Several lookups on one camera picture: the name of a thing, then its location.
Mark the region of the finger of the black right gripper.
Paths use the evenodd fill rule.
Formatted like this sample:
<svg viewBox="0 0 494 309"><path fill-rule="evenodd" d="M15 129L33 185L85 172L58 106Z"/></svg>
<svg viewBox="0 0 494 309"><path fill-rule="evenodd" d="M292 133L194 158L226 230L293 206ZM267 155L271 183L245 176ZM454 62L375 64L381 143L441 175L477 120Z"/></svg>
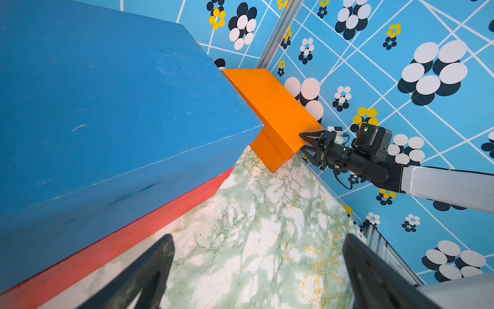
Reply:
<svg viewBox="0 0 494 309"><path fill-rule="evenodd" d="M317 149L310 145L304 145L301 147L302 158L306 163L310 163L313 166L320 166L320 160L317 157Z"/></svg>
<svg viewBox="0 0 494 309"><path fill-rule="evenodd" d="M300 133L299 136L303 141L305 141L305 143L311 145L319 145L322 131Z"/></svg>

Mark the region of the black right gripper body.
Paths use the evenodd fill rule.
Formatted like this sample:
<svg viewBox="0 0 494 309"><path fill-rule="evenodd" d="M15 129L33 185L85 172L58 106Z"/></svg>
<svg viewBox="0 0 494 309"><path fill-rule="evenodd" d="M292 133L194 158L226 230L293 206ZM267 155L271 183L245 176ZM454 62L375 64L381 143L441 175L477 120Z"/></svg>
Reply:
<svg viewBox="0 0 494 309"><path fill-rule="evenodd" d="M348 145L337 144L334 142L335 134L328 130L322 131L319 145L314 145L317 149L317 157L320 160L321 170L327 167L346 168L347 162L353 153L353 148Z"/></svg>

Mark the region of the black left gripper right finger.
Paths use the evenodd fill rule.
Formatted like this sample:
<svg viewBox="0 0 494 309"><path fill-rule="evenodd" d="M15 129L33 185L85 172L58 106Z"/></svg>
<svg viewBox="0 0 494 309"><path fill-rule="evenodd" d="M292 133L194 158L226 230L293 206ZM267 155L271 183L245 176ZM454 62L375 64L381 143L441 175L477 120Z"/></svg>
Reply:
<svg viewBox="0 0 494 309"><path fill-rule="evenodd" d="M438 308L354 234L342 252L358 308Z"/></svg>

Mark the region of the red shoebox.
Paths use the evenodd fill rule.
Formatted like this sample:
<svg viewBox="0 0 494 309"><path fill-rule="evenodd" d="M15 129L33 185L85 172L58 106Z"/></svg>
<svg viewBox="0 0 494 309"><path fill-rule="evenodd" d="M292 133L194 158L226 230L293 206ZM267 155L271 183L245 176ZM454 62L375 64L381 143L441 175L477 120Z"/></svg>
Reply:
<svg viewBox="0 0 494 309"><path fill-rule="evenodd" d="M38 308L216 194L233 169L1 294L1 308Z"/></svg>

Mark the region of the orange shoebox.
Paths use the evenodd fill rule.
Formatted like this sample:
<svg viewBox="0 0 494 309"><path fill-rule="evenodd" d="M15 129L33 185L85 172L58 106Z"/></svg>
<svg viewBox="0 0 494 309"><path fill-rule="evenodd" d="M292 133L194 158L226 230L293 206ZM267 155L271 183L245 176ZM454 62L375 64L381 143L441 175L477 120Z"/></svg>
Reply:
<svg viewBox="0 0 494 309"><path fill-rule="evenodd" d="M250 147L272 173L305 144L300 133L323 130L268 70L225 69L223 74L264 124Z"/></svg>

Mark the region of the right aluminium corner post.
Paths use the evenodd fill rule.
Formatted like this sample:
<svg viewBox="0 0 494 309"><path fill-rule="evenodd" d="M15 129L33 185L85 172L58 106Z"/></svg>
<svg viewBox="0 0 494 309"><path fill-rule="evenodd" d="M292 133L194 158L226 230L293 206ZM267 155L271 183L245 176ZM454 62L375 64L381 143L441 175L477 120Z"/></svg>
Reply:
<svg viewBox="0 0 494 309"><path fill-rule="evenodd" d="M294 19L301 9L303 2L303 0L288 1L288 4L283 9L280 18L275 25L264 50L262 51L260 59L256 64L257 69L266 69L270 66L278 50L280 42L282 41L288 28L294 22Z"/></svg>

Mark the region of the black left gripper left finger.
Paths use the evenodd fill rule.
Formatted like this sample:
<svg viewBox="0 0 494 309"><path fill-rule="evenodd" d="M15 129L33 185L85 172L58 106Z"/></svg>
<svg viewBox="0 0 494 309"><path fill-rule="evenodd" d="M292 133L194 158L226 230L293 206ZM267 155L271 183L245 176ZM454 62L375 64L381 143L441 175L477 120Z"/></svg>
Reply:
<svg viewBox="0 0 494 309"><path fill-rule="evenodd" d="M127 308L135 299L135 308L159 308L174 254L166 234L79 308Z"/></svg>

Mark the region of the blue shoebox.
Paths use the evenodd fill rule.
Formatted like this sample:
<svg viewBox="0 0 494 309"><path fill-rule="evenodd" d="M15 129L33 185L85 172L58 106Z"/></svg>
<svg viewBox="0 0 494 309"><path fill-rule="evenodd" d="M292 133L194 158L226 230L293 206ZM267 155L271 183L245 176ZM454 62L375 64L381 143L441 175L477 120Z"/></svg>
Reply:
<svg viewBox="0 0 494 309"><path fill-rule="evenodd" d="M233 167L262 121L176 23L1 2L1 290Z"/></svg>

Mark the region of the aluminium front rail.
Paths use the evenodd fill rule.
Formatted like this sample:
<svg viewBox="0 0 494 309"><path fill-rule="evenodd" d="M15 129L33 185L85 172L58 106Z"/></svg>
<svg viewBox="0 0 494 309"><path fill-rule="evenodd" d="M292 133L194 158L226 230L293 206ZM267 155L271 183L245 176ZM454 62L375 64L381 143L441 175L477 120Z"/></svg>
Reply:
<svg viewBox="0 0 494 309"><path fill-rule="evenodd" d="M362 232L370 249L391 269L416 287L441 308L493 308L493 272L484 273L486 257L476 251L461 250L454 242L443 240L422 258L436 285L428 285L408 266L378 229L365 224Z"/></svg>

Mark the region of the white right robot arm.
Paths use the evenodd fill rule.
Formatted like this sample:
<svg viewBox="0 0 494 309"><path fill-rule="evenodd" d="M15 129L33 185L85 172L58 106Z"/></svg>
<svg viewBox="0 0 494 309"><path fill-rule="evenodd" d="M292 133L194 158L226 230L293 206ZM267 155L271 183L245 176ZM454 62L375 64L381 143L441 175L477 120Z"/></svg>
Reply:
<svg viewBox="0 0 494 309"><path fill-rule="evenodd" d="M363 124L352 146L337 143L336 136L300 133L306 142L301 151L321 170L333 164L380 189L493 213L492 174L386 162L392 132L384 127Z"/></svg>

